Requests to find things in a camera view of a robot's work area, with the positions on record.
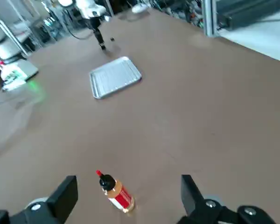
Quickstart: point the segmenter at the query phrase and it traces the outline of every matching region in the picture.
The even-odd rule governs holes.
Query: silver baking tray
[[[94,98],[101,99],[141,79],[141,74],[128,57],[120,57],[90,72]]]

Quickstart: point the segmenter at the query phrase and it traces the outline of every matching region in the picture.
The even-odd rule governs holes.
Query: bottle
[[[110,202],[124,213],[133,210],[135,199],[127,192],[122,183],[108,174],[102,174],[99,170],[97,170],[97,174],[100,178],[99,184]]]

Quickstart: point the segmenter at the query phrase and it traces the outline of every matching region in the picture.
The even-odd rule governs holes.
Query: wire
[[[70,29],[69,29],[68,27],[66,27],[66,28],[67,28],[68,32],[70,33],[70,35],[72,35],[73,37],[75,37],[76,39],[81,40],[81,41],[87,40],[87,39],[89,39],[89,38],[93,35],[93,33],[90,33],[90,34],[89,34],[88,36],[86,36],[86,37],[77,37],[77,36],[75,36],[75,35],[70,31]]]
[[[257,21],[256,23],[263,23],[263,22],[280,22],[280,19],[275,19],[275,20],[263,20],[263,21]]]
[[[89,34],[88,36],[86,36],[86,37],[77,37],[77,36],[75,36],[75,35],[71,32],[71,30],[69,29],[67,23],[65,23],[65,27],[66,27],[67,31],[70,33],[70,35],[72,35],[73,37],[75,37],[76,39],[81,40],[81,41],[87,40],[88,38],[90,38],[90,37],[93,35],[93,33],[90,33],[90,34]]]

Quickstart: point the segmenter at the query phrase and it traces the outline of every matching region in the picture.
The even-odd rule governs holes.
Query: red cap
[[[97,175],[101,176],[102,175],[101,171],[97,170]]]

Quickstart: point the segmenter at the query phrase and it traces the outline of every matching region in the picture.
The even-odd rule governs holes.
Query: bottle label
[[[120,193],[115,198],[109,198],[109,200],[120,210],[126,209],[132,202],[132,197],[127,190],[122,187]]]

